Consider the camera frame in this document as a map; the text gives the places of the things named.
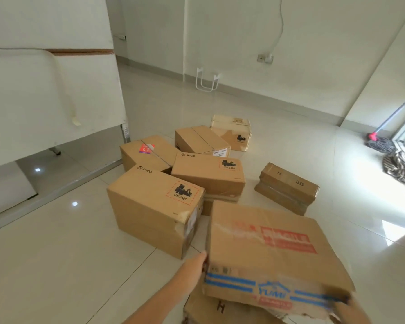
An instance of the blue house logo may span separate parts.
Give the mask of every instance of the blue house logo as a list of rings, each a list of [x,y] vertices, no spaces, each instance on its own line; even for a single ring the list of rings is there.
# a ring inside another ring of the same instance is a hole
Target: blue house logo
[[[258,284],[259,294],[268,297],[285,299],[290,290],[279,282],[270,282]]]

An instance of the tile floor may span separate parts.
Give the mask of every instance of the tile floor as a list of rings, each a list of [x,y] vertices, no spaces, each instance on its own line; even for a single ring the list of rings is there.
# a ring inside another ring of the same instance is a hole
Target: tile floor
[[[119,72],[133,140],[162,134],[172,143],[174,129],[208,125],[214,113],[250,119],[248,152],[233,152],[247,179],[240,203],[281,209],[253,190],[267,162],[319,184],[307,216],[345,264],[358,300],[374,323],[405,324],[405,185],[383,174],[381,154],[353,132],[297,114],[125,65]],[[97,152],[102,134],[89,140],[65,150],[83,169],[117,156],[116,148]],[[116,167],[0,229],[0,324],[119,324],[173,275],[179,260],[117,229],[105,189],[122,173]],[[207,219],[188,257],[204,249]],[[180,323],[182,308],[165,323]]]

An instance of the mop handle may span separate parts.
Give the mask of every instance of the mop handle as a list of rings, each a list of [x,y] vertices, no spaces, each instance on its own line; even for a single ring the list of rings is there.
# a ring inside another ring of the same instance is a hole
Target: mop handle
[[[389,118],[387,118],[387,119],[383,122],[383,124],[379,125],[379,127],[374,131],[374,133],[378,133],[380,130],[382,130],[382,129],[384,128],[384,126],[385,126],[394,116],[396,116],[396,115],[399,113],[400,110],[402,110],[403,107],[405,107],[405,102],[402,103],[402,105],[401,105],[399,108],[397,108],[397,109],[394,111],[394,113],[392,113],[392,114],[389,116]]]

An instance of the gray baseboard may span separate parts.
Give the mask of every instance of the gray baseboard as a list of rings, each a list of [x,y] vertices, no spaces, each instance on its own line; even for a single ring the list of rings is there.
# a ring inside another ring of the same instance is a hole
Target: gray baseboard
[[[184,81],[195,84],[195,76],[185,74]],[[205,79],[203,79],[202,82],[205,86],[212,85],[211,81],[207,81]],[[258,104],[260,107],[278,108],[278,109],[282,109],[282,110],[285,110],[288,112],[292,112],[294,114],[298,114],[301,116],[305,116],[308,118],[312,118],[312,119],[315,119],[315,120],[318,120],[318,121],[321,121],[324,123],[336,125],[336,126],[339,126],[342,123],[342,121],[344,120],[344,118],[340,117],[340,116],[335,116],[335,115],[328,114],[328,113],[325,113],[322,111],[299,106],[294,103],[281,101],[281,100],[275,99],[273,97],[266,97],[264,95],[257,94],[254,92],[244,91],[239,88],[234,88],[234,87],[228,86],[228,85],[219,84],[218,89],[216,91],[237,96],[241,99],[245,99],[254,104]]]
[[[180,81],[183,81],[183,74],[180,74],[178,72],[173,72],[172,70],[167,70],[167,69],[155,67],[152,65],[147,65],[145,63],[139,63],[138,61],[134,61],[134,60],[122,57],[122,56],[116,55],[116,58],[119,63],[124,63],[128,66],[138,68],[138,69],[144,70],[146,72],[151,72],[153,74],[166,76],[166,77],[170,77],[173,79],[178,79]]]
[[[353,131],[353,132],[363,134],[363,135],[366,135],[368,133],[372,133],[374,130],[377,129],[376,127],[366,125],[366,124],[357,123],[357,122],[353,122],[351,120],[344,120],[342,125],[340,125],[340,127],[345,128],[345,129],[350,130],[350,131]],[[387,138],[391,138],[393,136],[393,134],[394,134],[394,132],[387,131],[387,130],[380,130],[378,132],[378,136],[387,137]]]

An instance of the forearm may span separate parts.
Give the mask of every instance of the forearm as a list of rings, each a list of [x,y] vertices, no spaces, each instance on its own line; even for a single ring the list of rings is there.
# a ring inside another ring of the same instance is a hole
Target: forearm
[[[123,324],[161,324],[186,294],[175,280],[168,282]]]

